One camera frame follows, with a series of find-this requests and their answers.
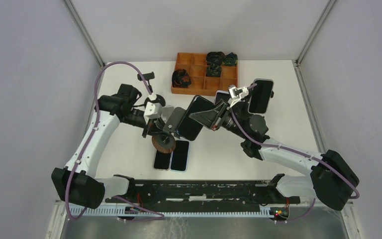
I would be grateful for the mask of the phone with clear case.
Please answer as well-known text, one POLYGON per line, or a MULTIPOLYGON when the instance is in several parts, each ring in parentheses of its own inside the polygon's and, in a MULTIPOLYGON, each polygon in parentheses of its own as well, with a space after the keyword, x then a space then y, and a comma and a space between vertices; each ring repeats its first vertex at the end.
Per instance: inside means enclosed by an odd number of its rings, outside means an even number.
POLYGON ((153 168, 156 170, 168 170, 171 164, 171 153, 161 153, 156 151, 153 168))

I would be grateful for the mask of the white folding phone stand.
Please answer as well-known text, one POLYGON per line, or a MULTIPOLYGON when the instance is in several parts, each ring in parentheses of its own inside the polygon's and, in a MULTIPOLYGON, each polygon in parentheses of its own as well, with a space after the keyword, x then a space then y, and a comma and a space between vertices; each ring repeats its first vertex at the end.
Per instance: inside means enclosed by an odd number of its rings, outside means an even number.
POLYGON ((172 115, 174 109, 175 109, 175 107, 173 107, 173 106, 162 107, 161 119, 163 120, 164 123, 166 123, 168 121, 168 119, 172 115))

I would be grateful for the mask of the phone with blue case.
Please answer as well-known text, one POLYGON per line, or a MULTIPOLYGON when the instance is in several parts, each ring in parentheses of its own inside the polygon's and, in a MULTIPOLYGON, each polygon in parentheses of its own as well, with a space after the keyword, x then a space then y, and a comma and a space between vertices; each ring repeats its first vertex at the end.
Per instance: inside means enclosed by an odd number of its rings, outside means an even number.
POLYGON ((189 141, 176 141, 176 148, 172 153, 170 169, 178 172, 185 172, 188 165, 189 141))

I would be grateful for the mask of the brown round phone stand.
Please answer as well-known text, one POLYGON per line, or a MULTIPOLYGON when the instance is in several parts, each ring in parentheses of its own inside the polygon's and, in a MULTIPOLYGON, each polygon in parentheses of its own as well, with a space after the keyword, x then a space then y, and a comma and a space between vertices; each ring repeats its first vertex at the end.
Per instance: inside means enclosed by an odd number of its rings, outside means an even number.
POLYGON ((176 148, 176 139, 180 139, 181 136, 177 133, 177 129, 180 125, 186 110, 181 107, 175 107, 172 115, 166 122, 164 129, 169 130, 172 135, 156 135, 152 136, 152 143, 155 149, 161 153, 171 153, 176 148))

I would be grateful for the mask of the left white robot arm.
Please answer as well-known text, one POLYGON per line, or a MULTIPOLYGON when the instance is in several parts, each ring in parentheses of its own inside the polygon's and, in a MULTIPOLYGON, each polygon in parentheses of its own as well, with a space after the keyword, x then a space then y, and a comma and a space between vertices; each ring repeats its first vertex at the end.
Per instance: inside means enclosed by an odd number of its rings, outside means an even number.
POLYGON ((175 149, 174 137, 164 129, 174 107, 165 106, 160 95, 151 94, 145 101, 145 109, 136 109, 134 105, 141 95, 132 85, 121 84, 116 94, 102 95, 98 99, 91 125, 75 154, 63 168, 55 168, 51 174, 62 201, 96 209, 113 196, 125 203, 136 198, 136 189, 129 185, 130 177, 95 177, 102 153, 121 123, 143 129, 142 136, 150 135, 159 152, 168 153, 175 149))

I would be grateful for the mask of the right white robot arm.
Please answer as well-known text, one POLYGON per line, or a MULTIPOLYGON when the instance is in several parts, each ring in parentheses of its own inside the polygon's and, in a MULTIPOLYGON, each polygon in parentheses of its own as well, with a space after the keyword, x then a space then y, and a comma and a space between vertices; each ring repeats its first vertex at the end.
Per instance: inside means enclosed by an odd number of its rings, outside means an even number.
POLYGON ((243 151, 252 158, 280 164, 301 173, 301 176, 282 175, 274 178, 267 190, 273 203, 286 197, 319 199, 331 209, 340 211, 352 199, 358 199, 359 178, 344 158, 334 150, 311 152, 283 144, 267 135, 268 127, 262 115, 230 108, 220 101, 208 110, 190 113, 190 118, 216 131, 223 127, 244 139, 243 151))

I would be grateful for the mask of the black round phone stand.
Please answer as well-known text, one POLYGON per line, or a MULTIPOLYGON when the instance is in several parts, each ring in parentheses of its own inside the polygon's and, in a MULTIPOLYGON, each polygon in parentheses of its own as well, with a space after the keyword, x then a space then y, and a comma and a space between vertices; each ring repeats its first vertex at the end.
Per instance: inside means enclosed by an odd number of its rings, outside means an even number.
POLYGON ((158 95, 158 94, 155 94, 154 91, 153 91, 153 88, 150 84, 150 80, 154 79, 155 78, 155 74, 154 72, 151 72, 151 73, 145 73, 145 74, 137 74, 137 79, 139 81, 146 81, 146 85, 148 86, 148 89, 150 90, 150 93, 149 93, 149 96, 145 99, 144 103, 141 104, 141 105, 137 105, 137 107, 145 107, 147 106, 147 103, 150 102, 150 103, 159 103, 162 107, 165 107, 166 106, 166 101, 165 99, 161 96, 161 95, 158 95))

